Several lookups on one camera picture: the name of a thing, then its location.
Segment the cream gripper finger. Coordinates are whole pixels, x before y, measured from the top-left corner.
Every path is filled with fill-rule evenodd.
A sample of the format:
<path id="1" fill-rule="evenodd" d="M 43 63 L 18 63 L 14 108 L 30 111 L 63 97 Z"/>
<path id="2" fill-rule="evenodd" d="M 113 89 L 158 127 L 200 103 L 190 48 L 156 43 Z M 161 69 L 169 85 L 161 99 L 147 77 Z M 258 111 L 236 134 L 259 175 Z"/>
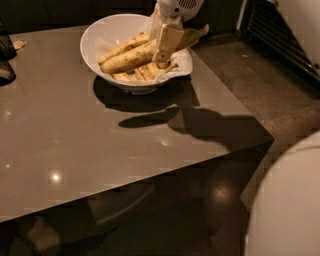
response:
<path id="1" fill-rule="evenodd" d="M 153 62 L 166 62 L 176 51 L 183 38 L 184 30 L 174 24 L 163 24 L 157 32 Z"/>
<path id="2" fill-rule="evenodd" d="M 156 3 L 154 7 L 154 11 L 150 16 L 150 40 L 153 40 L 157 37 L 158 30 L 162 27 L 162 25 L 166 22 L 166 17 L 162 15 L 160 11 L 159 4 Z"/>

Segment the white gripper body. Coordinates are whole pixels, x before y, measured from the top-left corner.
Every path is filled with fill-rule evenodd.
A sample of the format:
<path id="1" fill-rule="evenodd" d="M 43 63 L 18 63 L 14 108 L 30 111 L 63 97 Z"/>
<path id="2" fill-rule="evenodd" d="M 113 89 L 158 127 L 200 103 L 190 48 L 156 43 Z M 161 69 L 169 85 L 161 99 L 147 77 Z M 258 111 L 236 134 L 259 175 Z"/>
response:
<path id="1" fill-rule="evenodd" d="M 194 18 L 205 0 L 157 0 L 160 13 L 165 17 L 182 17 L 183 21 Z"/>

